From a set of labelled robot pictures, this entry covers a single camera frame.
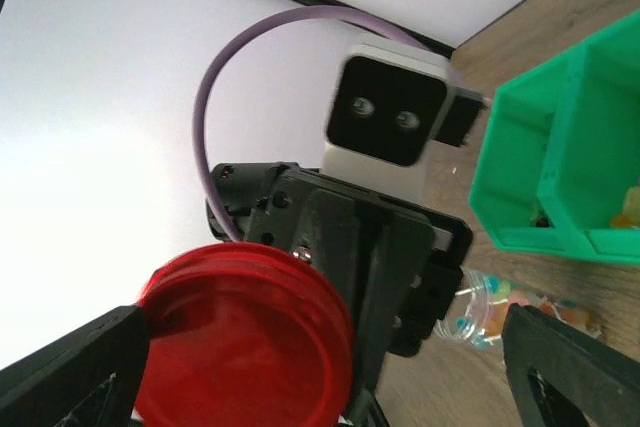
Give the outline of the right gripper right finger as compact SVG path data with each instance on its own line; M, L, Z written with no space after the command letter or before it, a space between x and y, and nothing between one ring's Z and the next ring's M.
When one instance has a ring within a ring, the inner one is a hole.
M637 361L531 306L510 307L502 339L523 425L639 424Z

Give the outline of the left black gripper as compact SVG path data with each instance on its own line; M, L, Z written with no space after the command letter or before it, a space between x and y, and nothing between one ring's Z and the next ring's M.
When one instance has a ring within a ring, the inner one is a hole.
M353 385L345 416L386 426L375 397L386 354L415 356L444 318L473 240L461 219L332 180L295 163L239 167L245 240L305 259L353 319Z

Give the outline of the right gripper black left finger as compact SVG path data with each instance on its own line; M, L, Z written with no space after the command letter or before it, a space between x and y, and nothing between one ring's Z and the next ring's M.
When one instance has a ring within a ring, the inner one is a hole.
M141 308L107 312L1 371L1 424L127 426L149 347Z

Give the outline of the clear plastic jar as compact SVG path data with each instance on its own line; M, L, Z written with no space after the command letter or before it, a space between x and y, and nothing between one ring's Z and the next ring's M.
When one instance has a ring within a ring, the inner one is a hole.
M595 339L604 338L602 322L592 311L569 300L536 291L493 274L465 269L449 311L434 331L443 339L479 350L498 351L508 310L532 306Z

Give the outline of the red jar lid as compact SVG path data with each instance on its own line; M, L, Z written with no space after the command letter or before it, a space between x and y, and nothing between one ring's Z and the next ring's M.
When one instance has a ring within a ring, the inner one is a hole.
M135 408L148 426L332 426L348 404L351 315L288 253L255 243L189 251L136 304L150 349Z

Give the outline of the green double candy bin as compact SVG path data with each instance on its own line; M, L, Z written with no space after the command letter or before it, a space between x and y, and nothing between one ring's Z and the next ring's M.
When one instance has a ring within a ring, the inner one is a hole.
M630 14L500 86L469 203L502 250L637 264L612 228L639 181L639 17Z

